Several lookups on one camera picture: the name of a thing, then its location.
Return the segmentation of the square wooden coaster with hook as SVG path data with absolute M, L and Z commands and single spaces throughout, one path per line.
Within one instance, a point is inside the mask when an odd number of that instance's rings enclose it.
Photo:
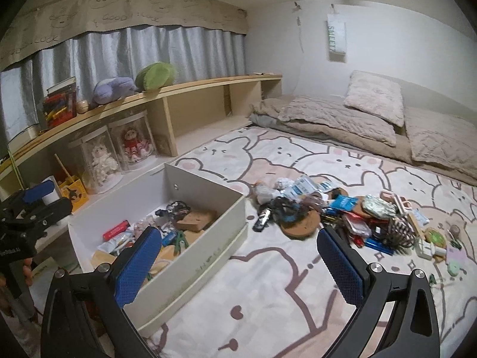
M 175 223 L 175 227 L 180 230 L 194 233 L 209 228 L 215 222 L 217 213 L 212 210 L 192 210 L 182 220 Z

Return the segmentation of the green clothespin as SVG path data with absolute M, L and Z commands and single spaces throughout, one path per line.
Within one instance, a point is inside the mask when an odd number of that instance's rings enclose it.
M 434 274 L 430 274 L 428 276 L 428 283 L 431 287 L 434 287 L 437 284 L 436 277 L 434 276 Z
M 189 244 L 186 238 L 186 235 L 183 230 L 178 230 L 175 235 L 175 245 L 174 245 L 174 256 L 181 255 L 186 249 L 188 249 Z

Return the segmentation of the white bunny doll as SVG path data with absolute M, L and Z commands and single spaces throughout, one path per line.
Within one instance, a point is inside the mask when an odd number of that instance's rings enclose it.
M 91 154 L 93 157 L 92 168 L 95 180 L 98 185 L 102 186 L 108 181 L 110 175 L 119 171 L 119 164 L 101 140 L 94 144 Z

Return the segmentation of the purple notepad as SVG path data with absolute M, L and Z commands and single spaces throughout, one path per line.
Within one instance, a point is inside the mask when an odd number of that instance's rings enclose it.
M 447 265 L 450 263 L 456 263 L 459 267 L 462 267 L 466 263 L 467 252 L 464 247 L 460 249 L 448 246 L 446 249 L 445 262 Z

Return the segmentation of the blue rectangular packet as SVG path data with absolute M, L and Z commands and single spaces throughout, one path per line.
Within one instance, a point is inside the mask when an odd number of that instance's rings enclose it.
M 389 248 L 388 246 L 383 245 L 381 242 L 375 240 L 372 237 L 367 237 L 365 242 L 364 242 L 366 247 L 369 247 L 370 249 L 373 249 L 375 251 L 379 251 L 383 254 L 388 254 L 388 255 L 393 255 L 394 250 Z

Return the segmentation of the round cork coaster green print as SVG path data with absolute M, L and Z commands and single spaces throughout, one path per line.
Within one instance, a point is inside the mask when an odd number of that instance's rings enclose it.
M 425 240 L 436 247 L 446 248 L 446 239 L 440 231 L 429 227 L 425 229 Z

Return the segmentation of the purple plush toy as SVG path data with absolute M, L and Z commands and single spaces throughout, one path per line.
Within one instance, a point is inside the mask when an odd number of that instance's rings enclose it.
M 106 105 L 137 92 L 138 88 L 130 77 L 107 78 L 96 84 L 92 101 L 97 105 Z

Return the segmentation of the white storage box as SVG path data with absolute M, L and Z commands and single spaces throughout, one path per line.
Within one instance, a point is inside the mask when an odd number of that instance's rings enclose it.
M 114 188 L 69 219 L 69 236 L 84 272 L 100 261 L 95 252 L 103 235 L 122 221 L 135 225 L 171 202 L 216 218 L 198 233 L 186 232 L 187 245 L 161 249 L 155 269 L 125 312 L 138 332 L 149 337 L 217 273 L 247 237 L 242 193 L 176 166 L 163 164 Z

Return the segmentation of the green plush toy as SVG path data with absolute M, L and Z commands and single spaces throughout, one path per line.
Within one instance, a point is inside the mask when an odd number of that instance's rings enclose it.
M 143 68 L 136 76 L 135 85 L 139 91 L 157 91 L 170 86 L 175 81 L 175 67 L 158 61 Z

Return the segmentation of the wooden bedside shelf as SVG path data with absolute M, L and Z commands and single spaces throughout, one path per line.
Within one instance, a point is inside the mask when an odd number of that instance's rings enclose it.
M 156 153 L 133 170 L 133 178 L 152 166 L 165 163 L 228 132 L 249 125 L 253 105 L 281 94 L 282 76 L 252 74 L 186 82 L 129 96 L 77 115 L 42 133 L 14 152 L 1 165 L 1 198 L 19 190 L 29 175 L 27 164 L 43 159 L 44 175 L 54 172 L 53 152 L 69 154 L 68 143 L 107 127 L 113 140 L 127 126 L 148 124 Z

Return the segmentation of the white blue wipes packet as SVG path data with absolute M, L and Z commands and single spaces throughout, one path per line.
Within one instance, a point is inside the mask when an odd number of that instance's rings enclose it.
M 300 200 L 305 196 L 310 196 L 318 192 L 321 196 L 336 189 L 337 186 L 328 180 L 315 183 L 310 177 L 302 176 L 296 179 L 289 187 L 285 188 L 281 194 L 291 200 Z

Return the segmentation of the large beige quilted pillow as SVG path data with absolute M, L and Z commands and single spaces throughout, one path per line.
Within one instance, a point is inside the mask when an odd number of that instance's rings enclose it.
M 415 162 L 476 177 L 476 126 L 462 117 L 407 107 L 405 129 Z

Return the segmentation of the grey curtain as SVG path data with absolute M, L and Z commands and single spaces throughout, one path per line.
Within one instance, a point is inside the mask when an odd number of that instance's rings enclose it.
M 245 37 L 203 27 L 128 27 L 86 33 L 41 50 L 1 72 L 1 144 L 40 123 L 48 88 L 74 77 L 78 96 L 91 100 L 95 85 L 114 77 L 135 78 L 163 61 L 175 67 L 175 82 L 245 73 Z

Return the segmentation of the beige folded blanket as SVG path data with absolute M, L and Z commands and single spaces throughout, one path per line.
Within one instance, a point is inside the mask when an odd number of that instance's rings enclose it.
M 377 116 L 344 107 L 340 101 L 281 96 L 251 105 L 250 119 L 265 128 L 334 141 L 476 185 L 476 177 L 442 166 L 415 162 L 411 157 L 405 117 L 403 129 L 396 131 L 393 125 Z

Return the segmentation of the white wall hanging banner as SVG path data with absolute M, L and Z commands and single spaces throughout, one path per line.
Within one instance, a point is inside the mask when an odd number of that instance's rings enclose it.
M 344 61 L 347 55 L 347 32 L 341 15 L 327 15 L 327 35 L 329 55 L 335 60 Z

